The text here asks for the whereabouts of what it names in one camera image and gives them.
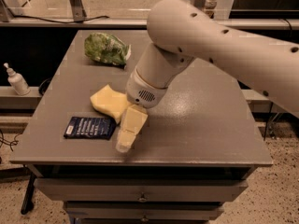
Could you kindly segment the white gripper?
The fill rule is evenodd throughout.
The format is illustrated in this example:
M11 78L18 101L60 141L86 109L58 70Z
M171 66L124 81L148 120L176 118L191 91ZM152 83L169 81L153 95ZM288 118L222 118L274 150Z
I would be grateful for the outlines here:
M148 118L146 108L153 108L159 104L166 92L167 89L154 88L148 84L137 73L137 69L134 69L126 84L126 96L127 100L135 105L129 106L121 118L116 144L120 153L126 153L131 149Z

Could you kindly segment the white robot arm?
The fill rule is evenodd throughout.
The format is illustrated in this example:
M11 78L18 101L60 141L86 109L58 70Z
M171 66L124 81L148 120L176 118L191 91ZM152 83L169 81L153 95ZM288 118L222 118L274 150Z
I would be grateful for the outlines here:
M298 116L299 49L294 43L246 33L214 22L181 0L162 0L149 12L151 43L126 85L132 104L121 117L116 149L129 151L173 79L194 59L212 63L252 90Z

